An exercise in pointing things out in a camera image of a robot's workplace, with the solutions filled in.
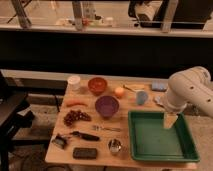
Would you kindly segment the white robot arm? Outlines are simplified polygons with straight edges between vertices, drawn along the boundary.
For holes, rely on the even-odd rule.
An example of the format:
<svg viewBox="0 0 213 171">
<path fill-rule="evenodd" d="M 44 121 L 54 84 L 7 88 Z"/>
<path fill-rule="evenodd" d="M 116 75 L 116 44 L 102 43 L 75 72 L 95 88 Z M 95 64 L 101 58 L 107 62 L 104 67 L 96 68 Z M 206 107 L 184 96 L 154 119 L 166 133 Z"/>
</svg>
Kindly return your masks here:
<svg viewBox="0 0 213 171">
<path fill-rule="evenodd" d="M 201 66 L 176 72 L 169 77 L 168 88 L 161 97 L 165 109 L 165 129 L 174 125 L 178 114 L 187 107 L 188 102 L 213 117 L 213 90 L 209 88 L 210 82 L 210 72 Z"/>
</svg>

